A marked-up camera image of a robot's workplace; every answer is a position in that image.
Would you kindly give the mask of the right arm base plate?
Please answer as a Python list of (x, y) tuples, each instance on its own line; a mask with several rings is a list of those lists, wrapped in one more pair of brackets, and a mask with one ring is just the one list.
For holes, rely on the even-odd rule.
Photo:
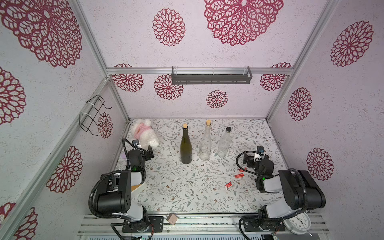
[(283, 232), (286, 230), (283, 222), (260, 220), (255, 216), (245, 217), (242, 223), (246, 232)]

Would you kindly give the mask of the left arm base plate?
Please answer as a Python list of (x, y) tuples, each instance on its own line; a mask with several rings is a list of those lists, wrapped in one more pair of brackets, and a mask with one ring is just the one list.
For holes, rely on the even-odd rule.
[(161, 216), (149, 216), (147, 219), (143, 219), (138, 222), (128, 223), (123, 226), (123, 233), (161, 233), (164, 226), (164, 217)]

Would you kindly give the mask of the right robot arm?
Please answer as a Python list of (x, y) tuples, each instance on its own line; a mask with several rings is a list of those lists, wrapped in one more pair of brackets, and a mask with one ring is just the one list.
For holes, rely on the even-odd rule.
[(242, 222), (255, 221), (259, 225), (280, 225), (307, 210), (322, 209), (326, 197), (308, 171), (279, 170), (274, 175), (275, 164), (263, 152), (245, 151), (236, 157), (237, 167), (255, 175), (256, 187), (264, 194), (282, 193), (283, 198), (263, 206), (256, 216), (243, 217)]

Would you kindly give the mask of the clear bottle with red label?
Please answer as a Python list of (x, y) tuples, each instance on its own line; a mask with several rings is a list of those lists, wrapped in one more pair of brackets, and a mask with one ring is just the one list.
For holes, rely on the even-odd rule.
[(232, 142), (231, 132), (232, 132), (232, 128), (226, 127), (225, 133), (222, 135), (222, 137), (219, 140), (217, 154), (220, 159), (223, 159), (227, 155), (230, 144)]

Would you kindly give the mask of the tall clear corked bottle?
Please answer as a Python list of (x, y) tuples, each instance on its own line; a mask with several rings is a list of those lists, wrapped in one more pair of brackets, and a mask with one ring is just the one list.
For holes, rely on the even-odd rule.
[(212, 138), (211, 138), (211, 126), (212, 121), (206, 121), (205, 133), (201, 139), (199, 146), (199, 158), (202, 161), (206, 161), (209, 159), (212, 149)]

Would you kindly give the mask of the dark green wine bottle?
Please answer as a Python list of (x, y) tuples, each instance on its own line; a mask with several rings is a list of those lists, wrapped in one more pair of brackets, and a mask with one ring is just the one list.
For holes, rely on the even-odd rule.
[(183, 136), (180, 144), (181, 162), (188, 165), (192, 162), (192, 144), (189, 138), (188, 124), (183, 124)]

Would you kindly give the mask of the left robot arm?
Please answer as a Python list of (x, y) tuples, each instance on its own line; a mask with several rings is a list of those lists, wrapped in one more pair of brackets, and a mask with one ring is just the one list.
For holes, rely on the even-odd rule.
[(133, 231), (144, 232), (150, 226), (145, 207), (132, 202), (132, 187), (142, 186), (147, 177), (146, 161), (154, 157), (153, 149), (136, 148), (125, 151), (127, 166), (101, 175), (92, 188), (88, 205), (91, 213), (102, 219), (123, 219), (123, 225)]

